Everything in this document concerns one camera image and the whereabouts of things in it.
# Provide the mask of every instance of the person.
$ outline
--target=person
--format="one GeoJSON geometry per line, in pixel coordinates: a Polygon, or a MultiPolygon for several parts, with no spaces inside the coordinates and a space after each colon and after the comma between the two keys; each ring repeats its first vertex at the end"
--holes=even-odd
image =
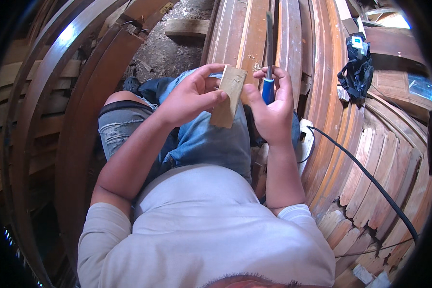
{"type": "Polygon", "coordinates": [[[106,101],[98,121],[108,162],[79,240],[82,288],[333,285],[333,252],[303,204],[290,76],[273,67],[270,105],[253,84],[243,87],[269,144],[264,206],[250,186],[242,105],[232,128],[209,124],[212,108],[228,97],[217,89],[223,69],[208,64],[106,101]]]}

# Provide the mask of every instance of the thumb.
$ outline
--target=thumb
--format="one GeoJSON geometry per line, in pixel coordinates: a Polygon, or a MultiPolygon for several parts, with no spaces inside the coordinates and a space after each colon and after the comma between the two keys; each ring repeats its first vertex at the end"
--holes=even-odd
{"type": "Polygon", "coordinates": [[[256,86],[253,84],[245,84],[243,90],[248,98],[253,114],[262,113],[262,111],[266,110],[267,105],[264,102],[261,93],[256,89],[256,86]]]}
{"type": "Polygon", "coordinates": [[[196,102],[202,110],[207,110],[221,103],[222,101],[227,99],[227,97],[227,93],[223,90],[215,90],[199,95],[196,102]]]}

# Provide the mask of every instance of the ripped jeans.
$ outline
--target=ripped jeans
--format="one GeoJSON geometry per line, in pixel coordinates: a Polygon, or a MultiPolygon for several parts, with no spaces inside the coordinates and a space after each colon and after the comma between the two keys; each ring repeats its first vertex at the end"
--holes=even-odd
{"type": "MultiPolygon", "coordinates": [[[[142,84],[139,91],[143,95],[155,96],[162,103],[182,79],[192,72],[193,70],[184,72],[178,78],[149,80],[142,84]]],[[[222,72],[210,76],[221,78],[222,72]]],[[[118,101],[104,106],[100,113],[99,133],[107,160],[157,109],[157,105],[137,96],[150,107],[135,101],[118,101]]],[[[250,139],[241,102],[230,129],[210,125],[210,117],[210,113],[203,111],[194,120],[182,125],[177,137],[168,135],[143,187],[170,169],[202,163],[229,168],[251,184],[250,139]]]]}

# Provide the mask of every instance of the white t-shirt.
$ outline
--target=white t-shirt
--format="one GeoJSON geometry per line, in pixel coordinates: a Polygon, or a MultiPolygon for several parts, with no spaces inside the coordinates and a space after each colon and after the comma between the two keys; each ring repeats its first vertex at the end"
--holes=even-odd
{"type": "Polygon", "coordinates": [[[175,168],[142,193],[132,231],[116,207],[90,207],[79,241],[82,288],[201,287],[233,273],[332,286],[335,260],[309,209],[278,217],[220,166],[175,168]]]}

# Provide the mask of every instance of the knee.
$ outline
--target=knee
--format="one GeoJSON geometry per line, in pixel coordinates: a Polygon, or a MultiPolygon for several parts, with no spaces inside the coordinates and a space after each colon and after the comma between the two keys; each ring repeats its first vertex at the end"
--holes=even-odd
{"type": "Polygon", "coordinates": [[[123,100],[141,102],[140,99],[130,91],[118,91],[110,95],[109,98],[107,98],[107,101],[105,101],[104,106],[113,102],[123,101],[123,100]]]}

